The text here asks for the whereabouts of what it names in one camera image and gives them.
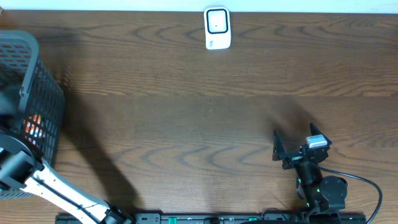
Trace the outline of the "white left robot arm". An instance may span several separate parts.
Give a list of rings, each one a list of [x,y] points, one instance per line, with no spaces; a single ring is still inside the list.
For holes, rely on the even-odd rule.
[[[92,196],[59,175],[42,150],[55,138],[38,112],[19,110],[18,85],[1,88],[1,190],[21,190],[64,209],[81,223],[134,223],[107,201]]]

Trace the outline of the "orange small snack box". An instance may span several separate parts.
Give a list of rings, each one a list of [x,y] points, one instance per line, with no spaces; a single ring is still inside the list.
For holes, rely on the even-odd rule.
[[[35,145],[43,139],[43,124],[44,119],[40,114],[35,114],[28,117],[28,120],[23,120],[23,130],[27,135],[27,139]]]

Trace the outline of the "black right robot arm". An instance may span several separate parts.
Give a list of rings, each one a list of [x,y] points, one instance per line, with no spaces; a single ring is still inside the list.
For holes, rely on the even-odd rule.
[[[272,160],[282,161],[282,168],[295,169],[297,190],[307,201],[310,211],[315,213],[335,212],[346,207],[348,184],[345,179],[334,175],[324,177],[319,163],[328,157],[332,142],[313,124],[311,135],[296,152],[287,152],[279,133],[275,130]]]

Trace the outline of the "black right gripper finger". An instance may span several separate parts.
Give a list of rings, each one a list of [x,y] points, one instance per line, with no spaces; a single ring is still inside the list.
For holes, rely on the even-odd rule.
[[[325,141],[327,142],[327,144],[330,146],[332,144],[332,141],[327,138],[316,126],[314,123],[310,123],[310,132],[312,136],[319,136],[321,135]]]
[[[282,144],[282,141],[280,140],[278,131],[276,129],[273,131],[273,137],[274,137],[274,148],[273,148],[272,160],[281,161],[285,157],[285,149]]]

